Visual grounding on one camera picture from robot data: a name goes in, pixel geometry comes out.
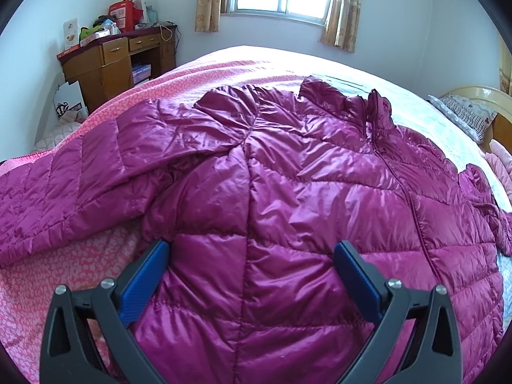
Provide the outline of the red box on desk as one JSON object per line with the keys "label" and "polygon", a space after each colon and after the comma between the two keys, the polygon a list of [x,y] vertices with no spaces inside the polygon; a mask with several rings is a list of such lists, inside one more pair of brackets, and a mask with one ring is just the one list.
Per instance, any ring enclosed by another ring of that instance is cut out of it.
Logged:
{"label": "red box on desk", "polygon": [[116,20],[122,33],[133,31],[143,18],[142,9],[138,9],[133,0],[122,0],[110,5],[108,14]]}

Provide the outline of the left beige curtain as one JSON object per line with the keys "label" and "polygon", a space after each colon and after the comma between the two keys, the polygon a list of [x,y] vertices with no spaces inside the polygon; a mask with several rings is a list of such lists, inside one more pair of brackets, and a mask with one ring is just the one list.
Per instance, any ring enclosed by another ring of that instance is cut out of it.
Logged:
{"label": "left beige curtain", "polygon": [[197,0],[194,31],[218,32],[220,11],[221,0]]}

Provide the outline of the pink quilted blanket on floor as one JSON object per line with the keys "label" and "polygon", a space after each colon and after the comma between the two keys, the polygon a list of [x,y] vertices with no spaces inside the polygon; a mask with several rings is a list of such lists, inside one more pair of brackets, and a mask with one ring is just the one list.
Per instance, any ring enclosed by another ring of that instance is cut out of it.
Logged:
{"label": "pink quilted blanket on floor", "polygon": [[40,153],[55,148],[71,133],[74,133],[83,121],[84,119],[77,111],[66,112],[57,121],[56,126],[34,145],[32,153]]}

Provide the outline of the brown wooden desk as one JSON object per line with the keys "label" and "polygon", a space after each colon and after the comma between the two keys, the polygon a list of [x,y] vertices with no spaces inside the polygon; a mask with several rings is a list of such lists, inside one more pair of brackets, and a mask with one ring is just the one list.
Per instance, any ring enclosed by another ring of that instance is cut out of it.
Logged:
{"label": "brown wooden desk", "polygon": [[78,82],[90,113],[135,85],[133,69],[149,65],[149,79],[176,68],[180,32],[174,23],[105,36],[58,56],[65,81]]}

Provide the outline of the patterned pillow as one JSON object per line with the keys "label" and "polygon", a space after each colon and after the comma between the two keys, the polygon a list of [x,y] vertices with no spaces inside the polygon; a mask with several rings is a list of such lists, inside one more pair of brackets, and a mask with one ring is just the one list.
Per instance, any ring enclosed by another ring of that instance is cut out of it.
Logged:
{"label": "patterned pillow", "polygon": [[495,109],[458,94],[448,94],[441,99],[429,94],[427,101],[479,145],[497,115]]}

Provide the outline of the white printed paper bag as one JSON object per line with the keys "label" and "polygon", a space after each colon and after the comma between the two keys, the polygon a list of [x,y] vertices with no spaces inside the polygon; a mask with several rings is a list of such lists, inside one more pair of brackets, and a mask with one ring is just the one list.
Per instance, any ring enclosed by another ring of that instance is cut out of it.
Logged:
{"label": "white printed paper bag", "polygon": [[69,112],[77,112],[81,119],[87,119],[89,110],[83,99],[80,82],[64,82],[57,90],[54,96],[54,107],[58,118]]}

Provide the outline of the white card on desk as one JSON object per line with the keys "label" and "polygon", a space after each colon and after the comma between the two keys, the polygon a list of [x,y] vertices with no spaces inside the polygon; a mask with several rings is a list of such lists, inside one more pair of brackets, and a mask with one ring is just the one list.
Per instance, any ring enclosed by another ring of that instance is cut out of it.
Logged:
{"label": "white card on desk", "polygon": [[69,49],[76,46],[80,42],[80,30],[78,27],[78,21],[76,18],[68,20],[62,26],[64,34],[65,49]]}

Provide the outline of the right beige curtain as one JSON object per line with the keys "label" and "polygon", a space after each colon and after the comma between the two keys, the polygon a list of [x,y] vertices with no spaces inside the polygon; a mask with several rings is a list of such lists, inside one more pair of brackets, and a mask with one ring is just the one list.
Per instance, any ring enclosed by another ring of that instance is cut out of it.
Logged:
{"label": "right beige curtain", "polygon": [[330,0],[322,44],[353,54],[361,11],[361,0]]}

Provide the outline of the green item on desk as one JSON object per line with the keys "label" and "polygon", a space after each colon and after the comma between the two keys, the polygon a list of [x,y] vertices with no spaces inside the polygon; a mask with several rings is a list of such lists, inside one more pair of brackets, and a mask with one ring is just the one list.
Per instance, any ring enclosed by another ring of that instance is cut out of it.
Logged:
{"label": "green item on desk", "polygon": [[80,41],[86,39],[87,37],[94,35],[96,32],[104,31],[101,25],[97,25],[92,28],[82,27],[80,31]]}

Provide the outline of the beige wooden headboard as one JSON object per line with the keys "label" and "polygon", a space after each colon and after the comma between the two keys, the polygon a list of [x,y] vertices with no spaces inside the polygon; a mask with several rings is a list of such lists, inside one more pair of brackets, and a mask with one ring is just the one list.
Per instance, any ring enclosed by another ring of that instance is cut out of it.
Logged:
{"label": "beige wooden headboard", "polygon": [[480,148],[484,152],[490,152],[490,142],[497,140],[505,149],[511,152],[512,143],[512,109],[511,96],[496,88],[484,85],[463,86],[445,93],[447,95],[460,95],[477,103],[483,104],[497,112],[496,118],[486,130],[484,141]]}

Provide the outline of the beige curtain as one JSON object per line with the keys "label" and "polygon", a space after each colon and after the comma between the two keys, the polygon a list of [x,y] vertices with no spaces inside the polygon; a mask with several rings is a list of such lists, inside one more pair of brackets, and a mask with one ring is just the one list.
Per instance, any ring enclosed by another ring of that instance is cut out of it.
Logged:
{"label": "beige curtain", "polygon": [[218,32],[220,11],[221,0],[197,0],[194,31]]}
{"label": "beige curtain", "polygon": [[361,11],[361,0],[330,0],[322,44],[353,54]]}

